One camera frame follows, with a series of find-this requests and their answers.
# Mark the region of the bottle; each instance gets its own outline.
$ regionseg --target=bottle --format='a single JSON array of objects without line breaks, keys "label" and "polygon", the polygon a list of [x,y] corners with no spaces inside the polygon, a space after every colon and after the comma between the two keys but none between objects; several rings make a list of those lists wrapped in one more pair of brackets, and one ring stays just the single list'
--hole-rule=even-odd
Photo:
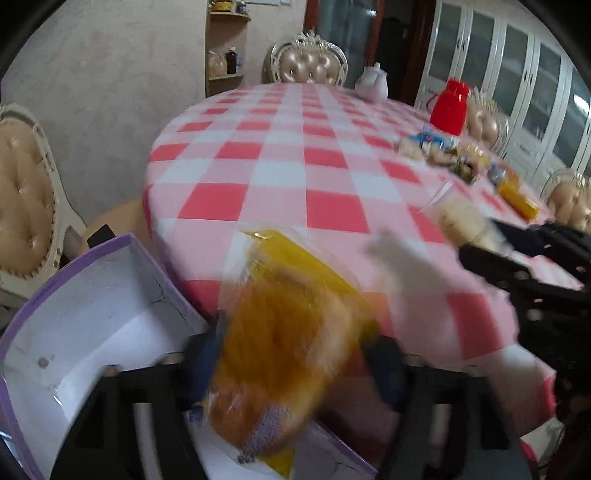
[{"label": "bottle", "polygon": [[228,73],[236,73],[236,48],[230,47],[230,51],[226,53],[226,60],[228,61]]}]

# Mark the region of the tufted chair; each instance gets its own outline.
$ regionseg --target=tufted chair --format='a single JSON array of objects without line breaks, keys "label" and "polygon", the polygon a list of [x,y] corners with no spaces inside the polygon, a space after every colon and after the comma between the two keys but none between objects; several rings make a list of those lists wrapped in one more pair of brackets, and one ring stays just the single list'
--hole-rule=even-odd
[{"label": "tufted chair", "polygon": [[310,31],[277,43],[271,51],[269,70],[275,83],[342,85],[348,66],[339,47]]},{"label": "tufted chair", "polygon": [[556,221],[591,233],[591,183],[569,168],[555,172],[542,190],[542,199]]},{"label": "tufted chair", "polygon": [[493,153],[500,154],[508,140],[509,118],[485,92],[474,88],[468,97],[466,130],[472,138],[486,144]]},{"label": "tufted chair", "polygon": [[0,305],[19,307],[57,272],[69,228],[82,236],[86,227],[45,133],[24,108],[0,106]]}]

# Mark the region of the tablecloth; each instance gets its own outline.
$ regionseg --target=tablecloth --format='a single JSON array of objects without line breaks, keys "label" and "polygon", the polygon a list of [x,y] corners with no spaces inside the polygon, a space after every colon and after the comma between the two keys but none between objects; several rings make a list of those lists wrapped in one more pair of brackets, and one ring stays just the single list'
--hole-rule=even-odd
[{"label": "tablecloth", "polygon": [[[248,241],[241,229],[292,229],[354,273],[383,331],[406,352],[442,368],[480,366],[525,433],[552,413],[553,371],[515,343],[506,294],[460,266],[423,208],[450,181],[485,215],[525,223],[487,179],[467,186],[397,153],[400,136],[426,121],[408,105],[368,104],[322,85],[261,85],[208,98],[154,143],[145,187],[151,230],[187,297],[215,310],[220,281],[236,274]],[[549,215],[542,209],[539,220]],[[399,281],[390,290],[371,255],[385,231]],[[576,285],[544,258],[522,260],[541,280]],[[335,408],[352,429],[388,437],[382,413],[338,397],[343,405]]]}]

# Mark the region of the plastic bag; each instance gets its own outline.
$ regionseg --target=plastic bag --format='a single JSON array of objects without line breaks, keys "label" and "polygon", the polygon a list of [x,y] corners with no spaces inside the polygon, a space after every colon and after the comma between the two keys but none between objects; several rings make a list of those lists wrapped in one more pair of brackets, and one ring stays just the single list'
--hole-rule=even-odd
[{"label": "plastic bag", "polygon": [[240,462],[294,440],[374,325],[359,292],[304,248],[273,230],[246,234],[254,245],[207,401],[210,424]]},{"label": "plastic bag", "polygon": [[466,243],[496,253],[504,251],[504,237],[478,208],[446,183],[424,209],[447,240],[456,248]]}]

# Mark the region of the yellow packaging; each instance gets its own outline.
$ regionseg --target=yellow packaging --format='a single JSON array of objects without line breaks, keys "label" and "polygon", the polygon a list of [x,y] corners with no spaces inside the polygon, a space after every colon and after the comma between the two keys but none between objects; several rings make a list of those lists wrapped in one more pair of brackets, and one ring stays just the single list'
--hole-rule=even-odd
[{"label": "yellow packaging", "polygon": [[501,181],[497,186],[496,191],[528,222],[531,222],[538,216],[540,207],[528,197],[519,193],[519,188],[516,188],[515,184],[510,181]]},{"label": "yellow packaging", "polygon": [[314,255],[277,231],[246,234],[254,246],[207,405],[211,425],[244,462],[290,444],[375,327],[359,292]]}]

